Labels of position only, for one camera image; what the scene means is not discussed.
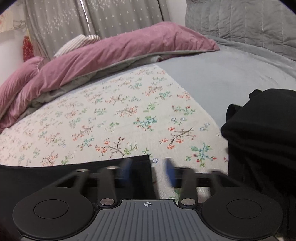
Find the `light blue sheet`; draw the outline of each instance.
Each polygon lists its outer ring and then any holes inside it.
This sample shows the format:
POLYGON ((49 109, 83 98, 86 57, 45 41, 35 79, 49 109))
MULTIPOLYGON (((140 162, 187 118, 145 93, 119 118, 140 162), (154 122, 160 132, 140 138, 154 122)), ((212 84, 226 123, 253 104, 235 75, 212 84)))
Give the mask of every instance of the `light blue sheet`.
POLYGON ((221 127, 230 104, 244 105, 255 89, 296 90, 296 62, 261 47, 214 39, 220 51, 157 63, 221 127))

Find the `star pattern curtain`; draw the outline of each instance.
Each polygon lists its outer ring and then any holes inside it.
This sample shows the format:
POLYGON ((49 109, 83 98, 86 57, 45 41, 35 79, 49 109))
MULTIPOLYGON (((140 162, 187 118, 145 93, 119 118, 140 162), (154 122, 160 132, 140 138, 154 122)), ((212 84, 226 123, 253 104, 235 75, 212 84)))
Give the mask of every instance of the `star pattern curtain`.
POLYGON ((23 0, 31 39, 53 55, 79 34, 101 38, 169 20, 165 0, 23 0))

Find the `floral bedsheet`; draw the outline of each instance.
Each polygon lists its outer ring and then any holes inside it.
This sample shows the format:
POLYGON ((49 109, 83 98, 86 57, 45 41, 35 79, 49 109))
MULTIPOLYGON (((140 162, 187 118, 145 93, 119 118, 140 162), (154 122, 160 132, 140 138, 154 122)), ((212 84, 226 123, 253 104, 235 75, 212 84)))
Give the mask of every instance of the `floral bedsheet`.
POLYGON ((157 65, 62 96, 0 135, 0 164, 45 167, 148 154, 161 198, 177 198, 164 159, 227 172, 214 120, 157 65))

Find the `metal bolt head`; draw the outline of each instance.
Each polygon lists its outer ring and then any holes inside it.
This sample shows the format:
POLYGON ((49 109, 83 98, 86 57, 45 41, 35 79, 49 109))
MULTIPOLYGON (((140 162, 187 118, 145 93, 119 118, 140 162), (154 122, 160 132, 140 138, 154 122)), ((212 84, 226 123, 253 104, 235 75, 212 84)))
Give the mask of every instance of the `metal bolt head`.
POLYGON ((195 201, 192 198, 184 198, 181 200, 181 203, 185 206, 192 206, 195 204, 195 201))
POLYGON ((77 172, 88 172, 89 170, 88 169, 77 169, 76 171, 77 172))
POLYGON ((107 169, 118 169, 119 167, 106 167, 107 169))
POLYGON ((110 206, 114 203, 114 200, 112 198, 104 198, 100 201, 100 204, 104 206, 110 206))

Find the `white wall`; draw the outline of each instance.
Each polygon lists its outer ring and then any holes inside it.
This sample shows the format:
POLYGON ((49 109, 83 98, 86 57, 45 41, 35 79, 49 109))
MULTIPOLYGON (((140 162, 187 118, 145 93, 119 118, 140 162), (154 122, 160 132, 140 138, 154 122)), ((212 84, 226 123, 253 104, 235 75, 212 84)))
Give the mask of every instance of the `white wall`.
POLYGON ((166 0, 168 5, 168 11, 170 14, 170 20, 174 23, 185 26, 185 14, 186 14, 186 0, 166 0))
MULTIPOLYGON (((11 7, 13 20, 24 20, 22 4, 11 7)), ((26 30, 0 33, 0 85, 23 63, 22 43, 26 30)))

